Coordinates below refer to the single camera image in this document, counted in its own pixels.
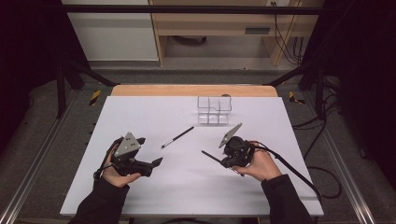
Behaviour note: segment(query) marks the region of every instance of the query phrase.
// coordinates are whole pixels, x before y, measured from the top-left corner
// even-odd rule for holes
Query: white table
[[[290,121],[278,97],[233,97],[230,123],[198,125],[197,97],[194,96],[109,96],[92,134],[92,139],[64,201],[62,215],[73,216],[80,202],[92,191],[92,174],[106,151],[121,135],[132,132],[145,137],[136,158],[151,162],[163,157],[151,177],[132,183],[122,213],[130,217],[265,217],[269,205],[260,183],[241,177],[205,156],[201,150],[222,159],[219,143],[237,123],[236,133],[247,140],[259,140],[275,150],[310,180]],[[161,145],[195,128],[174,143]],[[289,174],[311,216],[323,211],[315,192],[280,161]]]

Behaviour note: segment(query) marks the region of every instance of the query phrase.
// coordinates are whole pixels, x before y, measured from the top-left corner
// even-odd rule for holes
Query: marker
[[[194,126],[190,127],[188,130],[184,131],[184,133],[179,134],[178,136],[176,136],[174,139],[170,140],[169,142],[163,144],[163,146],[161,146],[161,149],[167,147],[169,144],[173,143],[174,141],[176,141],[179,137],[183,136],[184,134],[186,134],[187,132],[191,131],[194,128]]]

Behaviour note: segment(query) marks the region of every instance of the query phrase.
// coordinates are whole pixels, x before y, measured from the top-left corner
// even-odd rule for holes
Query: human hand
[[[109,155],[106,159],[106,164],[110,164],[111,155],[113,155],[113,151],[116,149],[117,146],[118,145],[115,145],[113,148],[111,148],[111,152],[109,153]],[[108,183],[110,183],[118,188],[122,188],[125,185],[134,182],[140,176],[141,176],[141,174],[139,174],[139,173],[135,173],[132,175],[127,175],[127,176],[119,175],[119,173],[117,173],[116,169],[114,169],[114,167],[112,167],[112,166],[106,168],[102,174],[102,177]]]
[[[254,146],[258,145],[254,141],[250,143]],[[251,175],[260,182],[282,175],[271,155],[263,149],[255,150],[253,159],[247,167],[233,166],[233,169],[241,175]]]

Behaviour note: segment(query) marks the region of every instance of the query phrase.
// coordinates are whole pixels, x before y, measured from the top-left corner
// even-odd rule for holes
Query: person's left hand
[[[111,161],[111,155],[113,155],[113,151],[115,150],[117,146],[114,146],[111,149],[110,154],[107,157],[106,163],[105,164],[110,164]],[[116,169],[114,169],[114,167],[110,166],[108,168],[106,168],[103,171],[102,177],[110,184],[118,187],[118,188],[122,188],[125,185],[134,182],[137,178],[139,178],[141,176],[141,174],[139,173],[135,173],[132,175],[127,175],[127,176],[122,176],[119,175],[116,171]]]

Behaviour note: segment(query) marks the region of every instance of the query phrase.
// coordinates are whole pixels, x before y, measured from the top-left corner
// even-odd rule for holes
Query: white cabinet
[[[65,5],[148,5],[147,0],[63,0]],[[88,61],[158,61],[149,13],[68,13]]]

